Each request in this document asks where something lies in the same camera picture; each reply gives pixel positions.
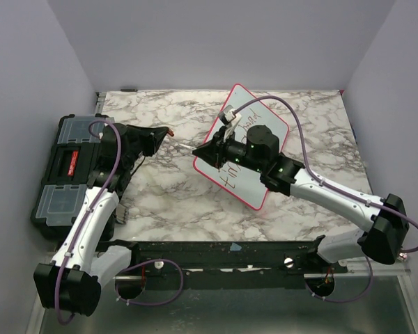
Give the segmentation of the white whiteboard marker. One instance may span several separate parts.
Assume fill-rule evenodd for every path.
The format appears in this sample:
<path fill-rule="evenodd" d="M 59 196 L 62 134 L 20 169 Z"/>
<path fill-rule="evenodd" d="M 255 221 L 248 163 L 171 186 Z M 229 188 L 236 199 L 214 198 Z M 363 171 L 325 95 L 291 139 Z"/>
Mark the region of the white whiteboard marker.
<path fill-rule="evenodd" d="M 183 148 L 185 148 L 185 149 L 188 149 L 188 150 L 191 150 L 191 151 L 193 151 L 193 150 L 195 150 L 196 148 L 195 147 L 192 147 L 192 146 L 190 146 L 190 145 L 186 145 L 186 144 L 182 144 L 182 143 L 180 143 L 179 144 L 181 147 L 183 147 Z"/>

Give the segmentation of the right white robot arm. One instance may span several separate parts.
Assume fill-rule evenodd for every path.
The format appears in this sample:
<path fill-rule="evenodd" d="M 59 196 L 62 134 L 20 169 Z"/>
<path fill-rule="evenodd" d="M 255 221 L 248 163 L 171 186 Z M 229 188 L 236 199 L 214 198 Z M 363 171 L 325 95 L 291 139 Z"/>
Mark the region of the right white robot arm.
<path fill-rule="evenodd" d="M 225 131 L 221 127 L 193 155 L 214 168 L 231 162 L 253 170 L 269 191 L 308 200 L 356 225 L 353 231 L 317 238 L 316 249 L 306 257 L 312 271 L 320 273 L 332 263 L 363 256 L 381 264 L 395 263 L 409 229 L 398 196 L 379 198 L 310 175 L 303 163 L 280 152 L 279 138 L 265 125 L 250 128 L 245 143 L 234 136 L 226 138 Z"/>

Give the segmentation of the pink framed whiteboard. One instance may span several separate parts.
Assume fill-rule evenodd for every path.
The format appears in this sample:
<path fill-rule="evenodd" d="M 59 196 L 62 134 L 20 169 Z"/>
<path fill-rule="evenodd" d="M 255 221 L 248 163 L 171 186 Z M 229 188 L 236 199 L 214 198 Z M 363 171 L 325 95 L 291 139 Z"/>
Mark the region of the pink framed whiteboard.
<path fill-rule="evenodd" d="M 262 102 L 255 102 L 238 113 L 241 121 L 235 128 L 235 139 L 246 145 L 246 155 L 239 162 L 226 162 L 222 167 L 209 166 L 195 157 L 194 169 L 252 209 L 260 210 L 268 193 L 260 181 L 265 165 L 283 150 L 289 133 L 288 123 Z M 217 131 L 225 130 L 217 118 L 203 143 Z"/>

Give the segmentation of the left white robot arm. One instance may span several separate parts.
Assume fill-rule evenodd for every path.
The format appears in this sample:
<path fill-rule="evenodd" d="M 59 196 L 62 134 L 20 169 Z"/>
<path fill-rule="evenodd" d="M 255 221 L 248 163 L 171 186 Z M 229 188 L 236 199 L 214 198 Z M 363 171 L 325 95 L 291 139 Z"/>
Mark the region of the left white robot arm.
<path fill-rule="evenodd" d="M 139 247 L 113 240 L 117 207 L 138 159 L 153 156 L 171 130 L 114 122 L 106 116 L 63 117 L 40 183 L 31 222 L 59 243 L 33 278 L 42 306 L 89 316 L 118 273 L 136 273 Z"/>

